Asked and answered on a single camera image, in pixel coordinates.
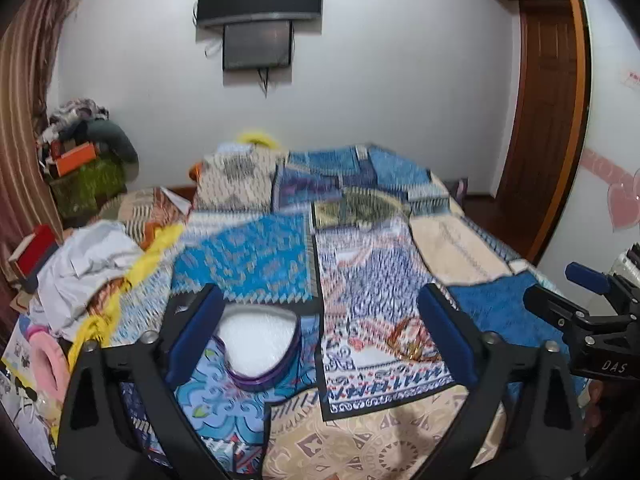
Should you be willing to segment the person's right hand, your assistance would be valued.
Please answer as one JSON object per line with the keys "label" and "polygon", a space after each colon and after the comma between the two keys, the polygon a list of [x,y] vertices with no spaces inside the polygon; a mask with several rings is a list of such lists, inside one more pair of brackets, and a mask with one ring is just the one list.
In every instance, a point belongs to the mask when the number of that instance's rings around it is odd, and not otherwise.
{"label": "person's right hand", "polygon": [[584,407],[584,416],[582,416],[584,434],[592,434],[600,426],[602,413],[598,403],[603,393],[604,383],[600,380],[590,380],[586,390],[588,402]]}

